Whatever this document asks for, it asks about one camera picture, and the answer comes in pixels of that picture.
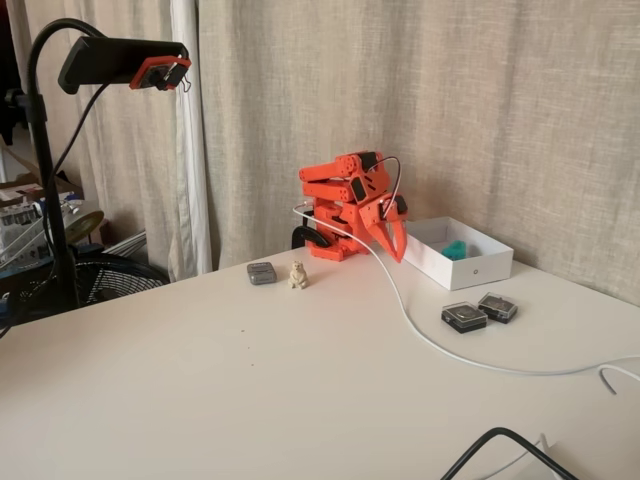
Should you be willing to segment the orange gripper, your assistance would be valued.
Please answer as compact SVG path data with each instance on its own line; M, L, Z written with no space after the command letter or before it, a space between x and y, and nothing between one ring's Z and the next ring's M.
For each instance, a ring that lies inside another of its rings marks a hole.
M359 215L369 234L397 263L407 248L408 206L402 195L384 194L359 207Z

